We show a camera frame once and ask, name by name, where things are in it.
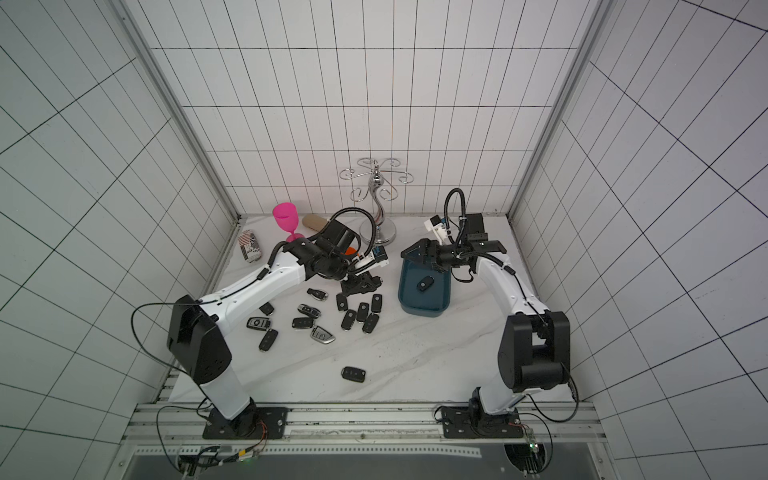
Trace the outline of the black VW flip key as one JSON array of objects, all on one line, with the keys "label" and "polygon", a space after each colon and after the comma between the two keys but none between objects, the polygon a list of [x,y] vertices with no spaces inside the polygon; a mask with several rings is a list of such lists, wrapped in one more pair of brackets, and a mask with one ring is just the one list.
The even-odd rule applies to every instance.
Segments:
[{"label": "black VW flip key", "polygon": [[353,309],[347,310],[341,322],[341,329],[345,331],[351,330],[352,327],[355,325],[356,321],[357,321],[357,311]]},{"label": "black VW flip key", "polygon": [[337,305],[337,309],[341,312],[345,312],[348,310],[347,297],[343,293],[338,293],[336,295],[336,305]]},{"label": "black VW flip key", "polygon": [[361,302],[357,308],[356,320],[358,322],[365,322],[370,314],[370,304],[368,302]]},{"label": "black VW flip key", "polygon": [[371,312],[379,314],[382,312],[383,296],[381,294],[374,294],[371,301]]},{"label": "black VW flip key", "polygon": [[425,292],[434,285],[434,278],[432,276],[425,276],[417,284],[417,290],[419,292]]}]

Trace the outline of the teal plastic storage box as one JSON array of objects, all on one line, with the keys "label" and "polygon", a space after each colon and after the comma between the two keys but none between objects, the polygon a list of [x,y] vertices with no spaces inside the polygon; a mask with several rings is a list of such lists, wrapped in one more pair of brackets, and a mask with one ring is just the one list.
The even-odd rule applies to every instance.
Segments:
[{"label": "teal plastic storage box", "polygon": [[429,266],[404,259],[401,268],[398,301],[411,315],[435,318],[450,306],[452,276]]}]

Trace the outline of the aluminium frame rail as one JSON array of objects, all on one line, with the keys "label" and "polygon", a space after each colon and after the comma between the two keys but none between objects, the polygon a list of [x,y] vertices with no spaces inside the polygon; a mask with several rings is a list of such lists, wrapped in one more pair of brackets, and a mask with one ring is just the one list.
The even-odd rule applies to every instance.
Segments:
[{"label": "aluminium frame rail", "polygon": [[471,425],[457,403],[267,403],[262,421],[237,436],[230,428],[203,419],[191,404],[143,404],[123,435],[136,445],[596,443],[607,436],[596,410],[564,402],[519,403],[509,420]]}]

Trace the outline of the silver black smart key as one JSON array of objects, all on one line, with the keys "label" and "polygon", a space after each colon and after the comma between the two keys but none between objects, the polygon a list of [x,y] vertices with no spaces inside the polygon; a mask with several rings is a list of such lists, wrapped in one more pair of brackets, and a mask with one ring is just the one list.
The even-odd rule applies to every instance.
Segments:
[{"label": "silver black smart key", "polygon": [[331,344],[336,340],[336,337],[331,332],[319,325],[312,329],[310,337],[323,345]]}]

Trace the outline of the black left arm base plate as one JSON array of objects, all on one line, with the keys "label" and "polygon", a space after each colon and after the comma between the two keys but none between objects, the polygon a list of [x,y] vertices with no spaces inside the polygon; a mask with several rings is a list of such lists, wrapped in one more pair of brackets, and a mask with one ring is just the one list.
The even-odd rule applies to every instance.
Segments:
[{"label": "black left arm base plate", "polygon": [[249,405],[237,417],[226,419],[217,408],[207,418],[202,437],[215,441],[246,441],[281,439],[284,435],[289,410],[285,407],[257,407]]}]

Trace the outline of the small black key fob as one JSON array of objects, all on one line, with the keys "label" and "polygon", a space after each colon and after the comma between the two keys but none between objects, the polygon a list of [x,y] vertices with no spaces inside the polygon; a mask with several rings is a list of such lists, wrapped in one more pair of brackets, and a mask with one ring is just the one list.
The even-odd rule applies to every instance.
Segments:
[{"label": "small black key fob", "polygon": [[265,303],[265,304],[263,304],[263,305],[261,305],[261,306],[259,307],[259,311],[260,311],[260,312],[261,312],[261,313],[262,313],[264,316],[272,316],[272,315],[273,315],[273,313],[274,313],[274,311],[275,311],[275,309],[274,309],[274,307],[272,306],[272,304],[271,304],[271,303],[267,302],[267,303]]}]

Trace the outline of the black flip key buttons up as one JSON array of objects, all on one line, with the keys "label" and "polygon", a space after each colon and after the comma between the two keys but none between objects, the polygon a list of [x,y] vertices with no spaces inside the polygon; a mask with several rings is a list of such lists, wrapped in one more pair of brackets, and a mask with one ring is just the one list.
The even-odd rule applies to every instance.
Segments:
[{"label": "black flip key buttons up", "polygon": [[366,334],[370,334],[374,331],[376,328],[378,322],[379,322],[380,316],[376,313],[372,313],[369,315],[366,320],[363,322],[362,331]]}]

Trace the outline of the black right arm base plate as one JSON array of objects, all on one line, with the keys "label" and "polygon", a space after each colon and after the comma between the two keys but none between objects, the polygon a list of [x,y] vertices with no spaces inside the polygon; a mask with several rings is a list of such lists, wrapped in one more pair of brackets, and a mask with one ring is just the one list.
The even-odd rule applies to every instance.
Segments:
[{"label": "black right arm base plate", "polygon": [[490,415],[480,407],[440,406],[436,419],[447,439],[520,439],[523,428],[519,418],[506,413]]}]

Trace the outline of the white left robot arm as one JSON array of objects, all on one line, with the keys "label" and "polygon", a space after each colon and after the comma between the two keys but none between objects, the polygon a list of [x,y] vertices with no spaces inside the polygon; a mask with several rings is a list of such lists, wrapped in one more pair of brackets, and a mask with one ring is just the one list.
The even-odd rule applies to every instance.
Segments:
[{"label": "white left robot arm", "polygon": [[225,420],[253,407],[231,366],[227,336],[259,307],[316,276],[338,281],[346,295],[375,291],[381,279],[368,271],[386,265],[388,255],[375,244],[349,255],[356,240],[355,232],[331,219],[308,238],[276,245],[261,270],[201,299],[185,295],[174,302],[167,348]]}]

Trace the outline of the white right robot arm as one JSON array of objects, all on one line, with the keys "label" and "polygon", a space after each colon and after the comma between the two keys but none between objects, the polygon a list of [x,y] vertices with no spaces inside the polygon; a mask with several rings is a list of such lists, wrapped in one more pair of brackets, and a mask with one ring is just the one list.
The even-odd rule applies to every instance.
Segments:
[{"label": "white right robot arm", "polygon": [[481,415],[500,415],[535,390],[566,385],[570,375],[570,322],[561,311],[546,307],[519,278],[505,246],[491,240],[483,216],[460,218],[459,232],[437,215],[424,222],[430,239],[422,238],[401,252],[405,262],[425,272],[449,274],[467,266],[483,281],[506,315],[497,353],[498,372],[473,394]]}]

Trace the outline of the lone black flip key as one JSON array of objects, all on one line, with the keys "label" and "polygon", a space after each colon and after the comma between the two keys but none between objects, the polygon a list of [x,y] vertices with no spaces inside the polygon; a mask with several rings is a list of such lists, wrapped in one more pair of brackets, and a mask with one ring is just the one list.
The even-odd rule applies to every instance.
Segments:
[{"label": "lone black flip key", "polygon": [[341,371],[341,376],[348,381],[363,383],[366,379],[366,371],[353,366],[345,366]]}]

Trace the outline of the pink plastic wine goblet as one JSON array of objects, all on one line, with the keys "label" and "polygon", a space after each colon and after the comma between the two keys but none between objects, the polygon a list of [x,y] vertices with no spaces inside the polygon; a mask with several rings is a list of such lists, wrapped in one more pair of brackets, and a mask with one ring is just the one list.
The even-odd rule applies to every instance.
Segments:
[{"label": "pink plastic wine goblet", "polygon": [[297,232],[299,215],[295,204],[291,202],[280,203],[273,208],[272,215],[278,227],[288,233],[286,242],[290,243],[303,238],[303,235]]}]

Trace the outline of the beige woven glasses case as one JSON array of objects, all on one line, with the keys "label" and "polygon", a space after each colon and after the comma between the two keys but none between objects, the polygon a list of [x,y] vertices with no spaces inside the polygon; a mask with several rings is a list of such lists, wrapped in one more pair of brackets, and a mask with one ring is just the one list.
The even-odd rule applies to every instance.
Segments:
[{"label": "beige woven glasses case", "polygon": [[309,230],[320,232],[326,227],[328,220],[316,214],[307,214],[301,219],[301,223]]}]

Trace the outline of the black smart key fob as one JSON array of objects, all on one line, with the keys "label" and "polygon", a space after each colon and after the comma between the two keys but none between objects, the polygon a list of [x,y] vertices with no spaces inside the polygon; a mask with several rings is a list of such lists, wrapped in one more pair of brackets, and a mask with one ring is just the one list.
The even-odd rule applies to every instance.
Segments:
[{"label": "black smart key fob", "polygon": [[311,317],[298,317],[292,320],[292,327],[297,330],[311,329],[315,326],[315,319]]}]

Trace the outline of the chrome Mercedes key fob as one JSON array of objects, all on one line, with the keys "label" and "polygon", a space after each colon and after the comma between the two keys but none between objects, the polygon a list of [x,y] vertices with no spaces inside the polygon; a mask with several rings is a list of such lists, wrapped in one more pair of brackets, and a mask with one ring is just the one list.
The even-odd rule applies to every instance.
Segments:
[{"label": "chrome Mercedes key fob", "polygon": [[319,301],[325,301],[328,298],[328,293],[320,289],[308,288],[307,293]]}]

